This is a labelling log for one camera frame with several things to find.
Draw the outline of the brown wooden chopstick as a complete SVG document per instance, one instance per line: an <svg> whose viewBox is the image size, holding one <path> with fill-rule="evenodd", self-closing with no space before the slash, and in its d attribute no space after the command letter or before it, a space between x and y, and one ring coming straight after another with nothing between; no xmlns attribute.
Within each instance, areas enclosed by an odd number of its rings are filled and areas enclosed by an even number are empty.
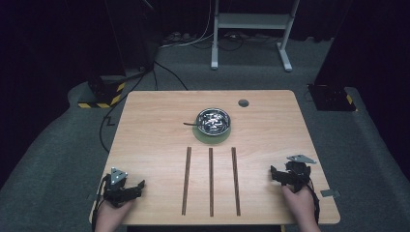
<svg viewBox="0 0 410 232"><path fill-rule="evenodd" d="M187 147L184 189L183 189L183 202L182 202L182 216L185 216L187 212L188 192L189 192L189 183L190 183L190 160L191 160L191 147Z"/></svg>
<svg viewBox="0 0 410 232"><path fill-rule="evenodd" d="M239 217L241 215L241 200L240 200L240 189L239 189L239 179L238 179L237 152L236 152L235 147L231 148L231 158L232 158L232 168L233 168L236 215L237 217Z"/></svg>
<svg viewBox="0 0 410 232"><path fill-rule="evenodd" d="M214 196L214 152L209 148L209 189L210 189L210 217L214 216L215 196Z"/></svg>

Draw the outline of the shiny metal bowl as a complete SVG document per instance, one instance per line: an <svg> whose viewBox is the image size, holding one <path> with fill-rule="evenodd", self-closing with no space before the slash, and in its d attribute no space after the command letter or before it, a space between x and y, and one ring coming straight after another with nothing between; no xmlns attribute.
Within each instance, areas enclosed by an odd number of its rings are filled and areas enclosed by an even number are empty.
<svg viewBox="0 0 410 232"><path fill-rule="evenodd" d="M230 116L220 108L206 108L198 113L195 120L197 128L204 134L219 136L230 129Z"/></svg>

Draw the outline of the person's left hand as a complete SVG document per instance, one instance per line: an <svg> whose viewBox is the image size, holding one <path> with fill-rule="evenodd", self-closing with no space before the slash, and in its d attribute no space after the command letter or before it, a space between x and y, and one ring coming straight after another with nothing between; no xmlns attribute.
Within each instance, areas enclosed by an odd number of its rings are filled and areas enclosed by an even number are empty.
<svg viewBox="0 0 410 232"><path fill-rule="evenodd" d="M95 232L115 232L132 208L134 201L125 203L120 208L103 202L97 212Z"/></svg>

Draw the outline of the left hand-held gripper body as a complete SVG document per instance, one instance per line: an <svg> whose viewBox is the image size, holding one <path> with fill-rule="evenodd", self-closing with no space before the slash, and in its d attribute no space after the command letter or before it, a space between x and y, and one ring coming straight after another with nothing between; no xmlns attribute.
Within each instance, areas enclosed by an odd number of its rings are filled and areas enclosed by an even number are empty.
<svg viewBox="0 0 410 232"><path fill-rule="evenodd" d="M120 208L126 202L131 201L131 192L136 188L125 188L128 173L115 167L107 175L105 181L103 199L108 201L113 207Z"/></svg>

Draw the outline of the black yellow striped stand base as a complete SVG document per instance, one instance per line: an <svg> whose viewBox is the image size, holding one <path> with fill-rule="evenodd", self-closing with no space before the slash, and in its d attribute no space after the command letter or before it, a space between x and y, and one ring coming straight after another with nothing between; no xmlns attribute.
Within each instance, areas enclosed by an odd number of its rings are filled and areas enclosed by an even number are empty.
<svg viewBox="0 0 410 232"><path fill-rule="evenodd" d="M109 108L120 101L124 87L124 81L93 77L87 81L77 105L80 108Z"/></svg>

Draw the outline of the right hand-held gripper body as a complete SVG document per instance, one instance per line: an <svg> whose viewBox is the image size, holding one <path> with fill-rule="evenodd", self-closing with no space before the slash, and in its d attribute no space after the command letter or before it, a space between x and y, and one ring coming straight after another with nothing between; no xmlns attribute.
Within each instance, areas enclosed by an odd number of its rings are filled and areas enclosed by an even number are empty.
<svg viewBox="0 0 410 232"><path fill-rule="evenodd" d="M285 164L286 185L291 185L295 191L299 191L310 181L311 168L308 164L316 164L316 161L305 155L294 155L287 158Z"/></svg>

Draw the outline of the white metal stand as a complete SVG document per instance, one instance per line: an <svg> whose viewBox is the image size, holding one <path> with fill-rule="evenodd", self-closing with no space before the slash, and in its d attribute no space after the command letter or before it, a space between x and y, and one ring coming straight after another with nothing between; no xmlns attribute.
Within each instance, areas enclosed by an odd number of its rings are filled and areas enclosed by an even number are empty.
<svg viewBox="0 0 410 232"><path fill-rule="evenodd" d="M211 69L219 67L219 29L261 29L282 30L283 36L277 42L278 54L286 72L293 68L286 52L287 42L301 0L292 0L289 14L233 14L220 12L220 0L215 0Z"/></svg>

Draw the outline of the person's right hand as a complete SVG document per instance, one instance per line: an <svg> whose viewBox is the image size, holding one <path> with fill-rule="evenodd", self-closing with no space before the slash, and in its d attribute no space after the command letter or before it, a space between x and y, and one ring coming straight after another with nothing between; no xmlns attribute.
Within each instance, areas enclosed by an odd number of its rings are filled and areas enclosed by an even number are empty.
<svg viewBox="0 0 410 232"><path fill-rule="evenodd" d="M307 187L293 192L289 187L281 187L285 202L290 209L300 232L321 232L315 220L313 197Z"/></svg>

